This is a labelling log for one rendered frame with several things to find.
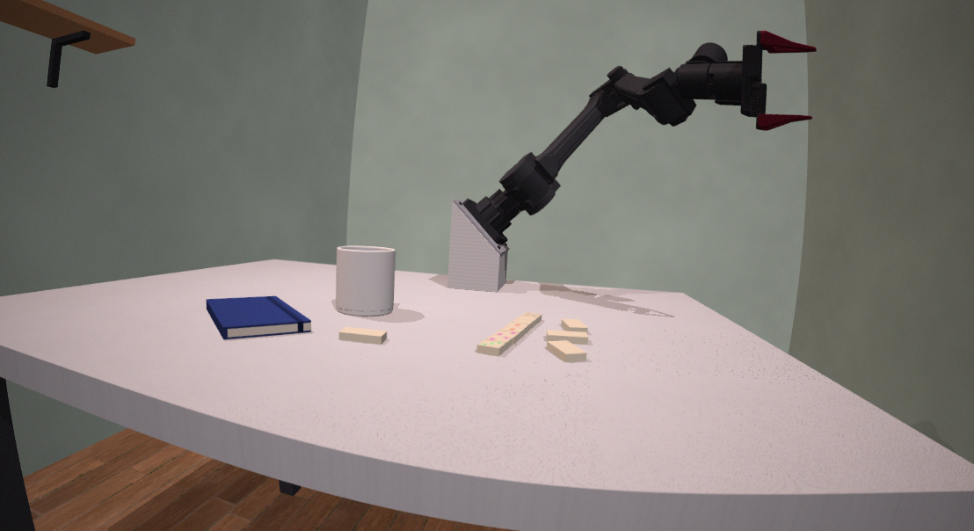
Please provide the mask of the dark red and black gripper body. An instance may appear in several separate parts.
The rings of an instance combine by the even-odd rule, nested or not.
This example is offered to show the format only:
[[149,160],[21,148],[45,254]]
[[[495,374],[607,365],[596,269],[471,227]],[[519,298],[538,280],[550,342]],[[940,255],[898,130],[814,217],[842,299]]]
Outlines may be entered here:
[[[761,31],[757,31],[757,45],[743,45],[743,63],[711,63],[709,94],[714,100],[741,100],[741,114],[758,117],[766,114],[767,85],[761,82]],[[760,82],[759,82],[760,81]],[[752,106],[751,106],[752,105]]]

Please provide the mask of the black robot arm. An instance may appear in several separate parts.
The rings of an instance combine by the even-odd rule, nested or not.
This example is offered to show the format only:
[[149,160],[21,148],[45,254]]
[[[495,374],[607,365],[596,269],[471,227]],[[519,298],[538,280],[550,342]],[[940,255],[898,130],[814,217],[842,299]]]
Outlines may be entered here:
[[504,244],[508,238],[503,232],[520,211],[534,215],[551,202],[560,187],[554,178],[561,166],[606,116],[631,105],[636,110],[643,108],[662,125],[679,125],[693,113],[697,106],[694,99],[712,99],[711,63],[743,62],[728,61],[725,49],[709,42],[702,44],[679,69],[666,69],[652,78],[636,77],[617,66],[607,74],[609,81],[589,94],[585,109],[545,151],[539,156],[528,153],[503,175],[499,182],[504,192],[498,189],[477,204],[466,199],[463,206],[497,244]]

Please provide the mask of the blue notebook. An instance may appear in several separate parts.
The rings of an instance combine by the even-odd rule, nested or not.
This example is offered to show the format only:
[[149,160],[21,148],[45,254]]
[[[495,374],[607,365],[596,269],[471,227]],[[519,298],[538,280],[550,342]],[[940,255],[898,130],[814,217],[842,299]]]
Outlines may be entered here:
[[224,339],[310,332],[310,319],[277,296],[206,299]]

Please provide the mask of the grey mug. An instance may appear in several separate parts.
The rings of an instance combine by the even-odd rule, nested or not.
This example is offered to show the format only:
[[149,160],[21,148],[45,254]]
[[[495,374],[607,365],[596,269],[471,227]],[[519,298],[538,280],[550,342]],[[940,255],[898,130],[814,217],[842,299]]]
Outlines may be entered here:
[[350,316],[393,312],[395,262],[390,247],[337,247],[336,309]]

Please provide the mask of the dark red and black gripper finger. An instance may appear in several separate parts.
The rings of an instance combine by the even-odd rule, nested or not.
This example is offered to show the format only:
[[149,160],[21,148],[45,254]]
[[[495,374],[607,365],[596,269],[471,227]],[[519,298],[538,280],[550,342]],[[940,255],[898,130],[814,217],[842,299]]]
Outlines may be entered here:
[[817,52],[816,47],[795,43],[767,31],[761,31],[760,44],[769,54]]
[[[788,114],[759,114],[758,128],[770,130],[790,123],[790,121],[811,120],[812,116]],[[771,127],[770,127],[771,126]]]

